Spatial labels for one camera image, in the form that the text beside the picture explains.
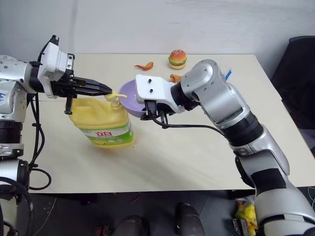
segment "hamburger bun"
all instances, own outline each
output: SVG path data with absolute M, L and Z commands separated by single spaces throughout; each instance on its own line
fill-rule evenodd
M 168 61 L 170 67 L 174 69 L 182 69 L 186 66 L 186 53 L 183 50 L 174 50 L 169 55 Z

